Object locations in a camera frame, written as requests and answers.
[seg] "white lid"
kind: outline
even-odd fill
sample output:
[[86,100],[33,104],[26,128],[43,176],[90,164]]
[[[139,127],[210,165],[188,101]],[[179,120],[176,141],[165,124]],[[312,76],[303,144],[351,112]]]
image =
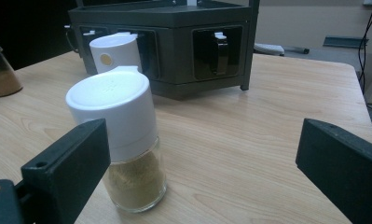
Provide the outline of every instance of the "white lid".
[[76,123],[106,119],[111,161],[148,150],[158,137],[149,81],[136,66],[88,77],[66,94]]
[[126,45],[135,40],[137,35],[131,33],[117,33],[113,35],[105,35],[96,38],[90,42],[90,46],[94,48],[112,48],[115,46]]

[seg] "black device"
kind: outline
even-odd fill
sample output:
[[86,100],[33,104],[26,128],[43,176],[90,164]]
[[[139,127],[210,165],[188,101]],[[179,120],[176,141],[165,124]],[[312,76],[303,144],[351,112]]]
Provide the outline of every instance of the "black device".
[[249,89],[259,0],[249,0],[248,6],[210,0],[127,2],[77,0],[78,7],[69,11],[89,74],[97,74],[90,41],[130,32],[138,35],[143,74],[154,94]]
[[296,164],[352,223],[372,223],[371,143],[333,124],[305,119]]
[[0,180],[0,223],[74,223],[110,164],[104,119],[80,124]]

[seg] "gray wall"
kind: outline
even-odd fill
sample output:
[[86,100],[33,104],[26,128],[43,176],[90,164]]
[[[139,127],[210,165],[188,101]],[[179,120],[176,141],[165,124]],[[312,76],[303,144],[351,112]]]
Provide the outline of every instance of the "gray wall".
[[[372,9],[363,6],[364,0],[260,1],[255,42],[315,49],[323,47],[327,35],[362,37]],[[367,52],[372,53],[372,27],[367,37]]]

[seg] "table surface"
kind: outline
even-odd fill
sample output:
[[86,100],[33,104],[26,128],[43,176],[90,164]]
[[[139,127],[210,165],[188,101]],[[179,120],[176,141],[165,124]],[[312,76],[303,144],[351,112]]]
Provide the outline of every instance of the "table surface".
[[[23,90],[0,98],[0,179],[76,125],[64,101],[88,77],[69,52],[16,71]],[[182,101],[153,97],[168,179],[142,214],[119,211],[102,182],[77,223],[349,223],[296,168],[304,118],[336,124],[372,143],[354,69],[255,55],[250,90],[206,91]]]

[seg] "light wood surface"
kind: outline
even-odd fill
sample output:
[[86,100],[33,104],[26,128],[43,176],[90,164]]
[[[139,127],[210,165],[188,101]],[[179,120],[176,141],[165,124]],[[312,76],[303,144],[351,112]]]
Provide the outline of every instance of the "light wood surface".
[[[64,101],[88,77],[73,52],[16,71],[23,90],[0,98],[0,179],[76,125]],[[304,118],[372,143],[354,69],[255,55],[250,90],[207,91],[182,101],[154,96],[168,190],[142,214],[118,211],[102,183],[77,223],[349,223],[296,168]]]

